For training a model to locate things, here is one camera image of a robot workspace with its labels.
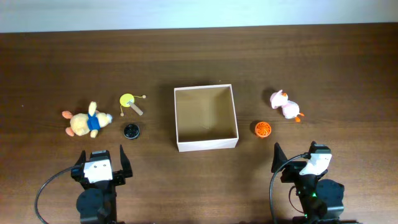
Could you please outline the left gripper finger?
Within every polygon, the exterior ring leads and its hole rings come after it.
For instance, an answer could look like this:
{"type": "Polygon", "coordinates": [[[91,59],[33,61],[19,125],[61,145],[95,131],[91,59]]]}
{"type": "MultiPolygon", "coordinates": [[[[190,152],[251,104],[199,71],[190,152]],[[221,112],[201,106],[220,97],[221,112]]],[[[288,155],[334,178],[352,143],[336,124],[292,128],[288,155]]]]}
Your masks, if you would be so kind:
{"type": "Polygon", "coordinates": [[[123,176],[125,178],[132,177],[133,173],[132,173],[131,163],[130,163],[129,159],[127,158],[127,155],[125,154],[122,145],[120,145],[119,152],[120,152],[120,161],[121,161],[123,176]]]}
{"type": "Polygon", "coordinates": [[[84,165],[84,163],[86,162],[86,152],[85,150],[83,150],[78,158],[78,160],[75,163],[75,166],[81,167],[84,165]]]}

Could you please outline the orange lattice ball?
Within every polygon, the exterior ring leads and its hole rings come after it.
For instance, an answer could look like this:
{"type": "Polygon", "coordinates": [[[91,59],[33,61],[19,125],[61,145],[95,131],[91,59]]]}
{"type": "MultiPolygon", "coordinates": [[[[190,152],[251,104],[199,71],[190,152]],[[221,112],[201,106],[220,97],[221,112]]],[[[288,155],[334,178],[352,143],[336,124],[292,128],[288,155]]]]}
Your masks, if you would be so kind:
{"type": "Polygon", "coordinates": [[[268,137],[271,134],[271,132],[272,132],[272,128],[271,128],[270,124],[265,121],[258,122],[255,125],[254,133],[256,136],[258,136],[260,138],[268,137]]]}

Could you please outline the black round cap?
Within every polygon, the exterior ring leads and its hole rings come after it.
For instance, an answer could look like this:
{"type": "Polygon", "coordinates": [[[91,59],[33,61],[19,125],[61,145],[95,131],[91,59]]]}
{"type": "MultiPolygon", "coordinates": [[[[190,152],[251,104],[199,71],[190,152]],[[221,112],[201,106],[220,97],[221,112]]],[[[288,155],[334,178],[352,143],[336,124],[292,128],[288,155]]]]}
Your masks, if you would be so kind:
{"type": "Polygon", "coordinates": [[[137,139],[140,133],[140,127],[134,123],[128,124],[123,130],[124,137],[130,140],[137,139]]]}

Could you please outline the pink duck toy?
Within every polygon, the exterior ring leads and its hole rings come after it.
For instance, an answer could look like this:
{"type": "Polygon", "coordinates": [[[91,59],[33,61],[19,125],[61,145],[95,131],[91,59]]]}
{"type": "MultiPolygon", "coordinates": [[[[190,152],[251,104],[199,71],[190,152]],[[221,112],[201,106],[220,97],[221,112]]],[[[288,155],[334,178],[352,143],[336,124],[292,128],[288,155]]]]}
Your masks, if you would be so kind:
{"type": "Polygon", "coordinates": [[[304,114],[300,112],[299,105],[290,101],[288,94],[283,92],[283,90],[279,90],[278,92],[271,94],[270,103],[273,109],[281,108],[282,114],[286,119],[294,119],[299,123],[301,122],[299,116],[304,116],[304,114]]]}

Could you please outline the white cardboard box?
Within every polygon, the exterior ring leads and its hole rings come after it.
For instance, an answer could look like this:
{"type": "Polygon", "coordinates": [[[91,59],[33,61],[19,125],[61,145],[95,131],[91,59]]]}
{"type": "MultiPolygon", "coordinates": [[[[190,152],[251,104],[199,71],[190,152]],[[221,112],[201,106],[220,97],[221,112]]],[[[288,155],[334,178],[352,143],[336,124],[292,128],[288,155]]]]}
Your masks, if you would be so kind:
{"type": "Polygon", "coordinates": [[[179,152],[236,147],[239,132],[232,85],[175,88],[174,110],[179,152]]]}

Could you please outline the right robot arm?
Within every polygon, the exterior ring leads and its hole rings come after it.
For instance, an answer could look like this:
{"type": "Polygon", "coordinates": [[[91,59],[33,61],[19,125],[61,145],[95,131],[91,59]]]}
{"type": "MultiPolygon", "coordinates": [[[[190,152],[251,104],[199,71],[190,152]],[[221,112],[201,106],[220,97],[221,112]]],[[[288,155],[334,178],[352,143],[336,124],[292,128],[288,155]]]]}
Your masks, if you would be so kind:
{"type": "Polygon", "coordinates": [[[273,205],[273,186],[279,172],[281,182],[293,184],[296,196],[302,206],[302,216],[293,217],[293,223],[339,223],[344,211],[345,187],[331,179],[324,179],[332,158],[331,149],[324,144],[312,142],[308,152],[290,159],[286,157],[279,143],[274,144],[269,186],[269,204],[274,223],[277,218],[273,205]]]}

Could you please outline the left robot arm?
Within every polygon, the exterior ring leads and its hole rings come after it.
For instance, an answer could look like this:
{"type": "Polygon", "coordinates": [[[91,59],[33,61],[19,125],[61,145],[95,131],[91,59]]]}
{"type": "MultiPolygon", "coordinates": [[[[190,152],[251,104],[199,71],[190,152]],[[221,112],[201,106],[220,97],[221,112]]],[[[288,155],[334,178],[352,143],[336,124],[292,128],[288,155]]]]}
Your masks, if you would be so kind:
{"type": "Polygon", "coordinates": [[[110,153],[96,151],[86,158],[82,151],[71,170],[71,178],[80,183],[84,191],[76,200],[80,222],[84,224],[118,223],[116,187],[124,185],[133,176],[132,167],[123,147],[119,148],[121,170],[113,171],[110,153]]]}

